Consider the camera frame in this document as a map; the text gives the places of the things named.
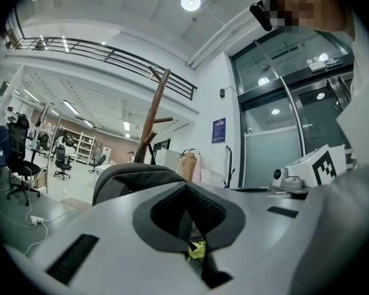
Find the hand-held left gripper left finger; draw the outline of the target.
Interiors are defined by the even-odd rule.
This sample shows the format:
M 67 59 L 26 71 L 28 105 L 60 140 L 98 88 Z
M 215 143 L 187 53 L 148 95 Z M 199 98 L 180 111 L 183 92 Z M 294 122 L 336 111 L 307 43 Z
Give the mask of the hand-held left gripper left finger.
M 206 294 L 208 286 L 183 254 L 151 248 L 133 228 L 136 207 L 170 187 L 153 187 L 95 205 L 52 234 L 30 258 L 10 246 L 6 251 L 44 294 Z M 47 271 L 83 234 L 96 237 L 97 243 L 65 285 Z

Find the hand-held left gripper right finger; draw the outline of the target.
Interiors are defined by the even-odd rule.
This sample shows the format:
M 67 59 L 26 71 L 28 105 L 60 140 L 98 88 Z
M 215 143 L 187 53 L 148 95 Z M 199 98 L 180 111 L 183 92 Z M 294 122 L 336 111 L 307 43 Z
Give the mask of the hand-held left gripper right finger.
M 187 289 L 289 289 L 298 256 L 285 234 L 299 200 L 186 185 L 186 209 L 206 241 L 201 273 Z

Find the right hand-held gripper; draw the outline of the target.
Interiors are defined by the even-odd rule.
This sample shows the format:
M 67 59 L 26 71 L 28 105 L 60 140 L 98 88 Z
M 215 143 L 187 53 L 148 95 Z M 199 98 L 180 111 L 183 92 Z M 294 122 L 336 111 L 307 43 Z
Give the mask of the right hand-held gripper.
M 330 184 L 346 172 L 344 145 L 327 144 L 306 154 L 279 170 L 279 187 L 287 192 L 308 192 L 309 189 Z M 269 187 L 235 187 L 232 191 L 243 193 L 271 192 Z

